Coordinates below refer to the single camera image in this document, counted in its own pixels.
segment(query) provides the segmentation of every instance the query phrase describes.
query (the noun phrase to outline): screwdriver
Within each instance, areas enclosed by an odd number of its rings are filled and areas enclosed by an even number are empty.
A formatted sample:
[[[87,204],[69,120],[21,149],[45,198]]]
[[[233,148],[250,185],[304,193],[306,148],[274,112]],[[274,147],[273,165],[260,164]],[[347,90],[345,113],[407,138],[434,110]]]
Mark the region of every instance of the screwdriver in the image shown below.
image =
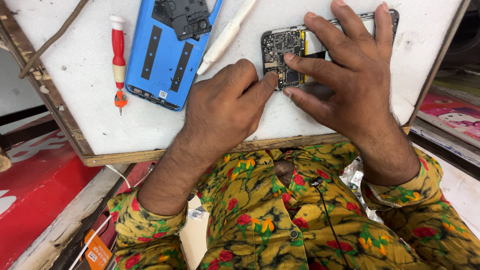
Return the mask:
[[[123,58],[123,24],[126,20],[122,17],[110,15],[109,20],[112,22],[112,47],[113,47],[113,78],[117,86],[114,103],[120,109],[127,105],[127,96],[123,94],[123,85],[125,83],[125,59]]]

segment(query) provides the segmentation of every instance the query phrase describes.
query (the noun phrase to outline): shirt sleeve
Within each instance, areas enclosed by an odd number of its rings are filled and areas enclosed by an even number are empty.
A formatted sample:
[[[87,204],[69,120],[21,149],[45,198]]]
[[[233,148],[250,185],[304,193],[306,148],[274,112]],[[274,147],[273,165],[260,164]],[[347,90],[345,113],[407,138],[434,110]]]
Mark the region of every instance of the shirt sleeve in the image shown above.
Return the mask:
[[[118,194],[108,209],[118,232],[115,270],[187,269],[178,232],[186,222],[186,206],[174,216],[160,216],[143,208],[138,189]]]
[[[480,265],[480,241],[465,225],[440,189],[438,162],[415,148],[420,171],[398,186],[362,181],[367,206],[420,257],[447,269]]]

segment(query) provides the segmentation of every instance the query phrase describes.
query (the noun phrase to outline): phone back cover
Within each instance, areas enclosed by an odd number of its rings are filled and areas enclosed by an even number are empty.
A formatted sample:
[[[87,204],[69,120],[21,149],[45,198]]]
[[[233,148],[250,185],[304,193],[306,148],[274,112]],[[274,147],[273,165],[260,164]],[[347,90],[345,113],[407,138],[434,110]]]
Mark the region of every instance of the phone back cover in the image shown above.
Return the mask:
[[[180,111],[200,64],[210,33],[198,41],[178,41],[173,28],[152,18],[156,0],[142,0],[125,76],[125,89],[135,96]],[[208,16],[214,24],[223,0]]]

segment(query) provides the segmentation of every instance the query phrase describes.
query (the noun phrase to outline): red screwdriver handle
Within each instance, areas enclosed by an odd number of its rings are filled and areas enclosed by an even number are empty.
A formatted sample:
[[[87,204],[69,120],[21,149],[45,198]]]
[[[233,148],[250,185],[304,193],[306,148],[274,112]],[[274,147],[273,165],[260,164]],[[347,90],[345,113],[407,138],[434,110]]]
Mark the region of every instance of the red screwdriver handle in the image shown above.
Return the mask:
[[[123,89],[125,82],[125,59],[123,58],[124,39],[123,24],[125,19],[122,17],[110,15],[112,21],[112,47],[113,47],[113,77],[118,89]]]

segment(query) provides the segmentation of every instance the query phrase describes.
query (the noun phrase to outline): floral shirt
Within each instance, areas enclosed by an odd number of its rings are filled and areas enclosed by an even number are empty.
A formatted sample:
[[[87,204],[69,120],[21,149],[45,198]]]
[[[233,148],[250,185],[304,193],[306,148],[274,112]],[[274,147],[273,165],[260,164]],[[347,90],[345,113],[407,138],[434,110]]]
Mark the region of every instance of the floral shirt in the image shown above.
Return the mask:
[[[416,152],[421,169],[409,182],[362,181],[365,202],[384,224],[370,220],[339,179],[358,155],[350,143],[226,154],[195,190],[210,213],[208,251],[198,268],[347,269],[341,247],[351,268],[480,269],[480,241],[443,196],[440,165]],[[273,161],[282,159],[295,165],[288,187],[274,174]],[[317,177],[326,208],[308,185]],[[136,189],[108,207],[119,233],[116,269],[187,269],[178,236],[186,208],[168,217],[150,213]]]

